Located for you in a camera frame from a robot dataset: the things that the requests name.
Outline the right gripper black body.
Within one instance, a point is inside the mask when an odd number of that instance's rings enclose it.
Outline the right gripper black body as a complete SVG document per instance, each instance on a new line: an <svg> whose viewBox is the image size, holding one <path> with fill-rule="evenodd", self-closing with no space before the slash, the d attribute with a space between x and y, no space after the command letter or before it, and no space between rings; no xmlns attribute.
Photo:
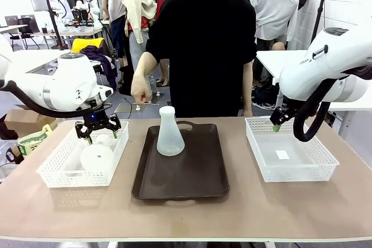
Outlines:
<svg viewBox="0 0 372 248"><path fill-rule="evenodd" d="M291 112L289 108L285 106L277 106L272 115L270 116L270 121L275 126L281 126L285 122L291 119Z"/></svg>

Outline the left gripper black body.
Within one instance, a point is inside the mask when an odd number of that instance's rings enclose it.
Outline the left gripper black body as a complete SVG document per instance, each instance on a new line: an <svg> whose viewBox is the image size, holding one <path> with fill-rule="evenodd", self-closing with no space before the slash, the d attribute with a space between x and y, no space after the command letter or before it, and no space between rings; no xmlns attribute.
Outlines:
<svg viewBox="0 0 372 248"><path fill-rule="evenodd" d="M111 103L104 103L102 106L94 109L90 114L83 117L84 126L91 130L111 129L113 124L109 122L110 118L106 110L112 107Z"/></svg>

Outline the person's right hand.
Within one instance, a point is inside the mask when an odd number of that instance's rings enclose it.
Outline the person's right hand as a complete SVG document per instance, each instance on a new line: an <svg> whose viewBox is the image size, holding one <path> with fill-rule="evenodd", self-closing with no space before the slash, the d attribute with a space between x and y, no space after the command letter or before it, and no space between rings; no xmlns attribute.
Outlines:
<svg viewBox="0 0 372 248"><path fill-rule="evenodd" d="M131 85L131 96L137 104L151 103L152 92L149 90L147 83L135 83Z"/></svg>

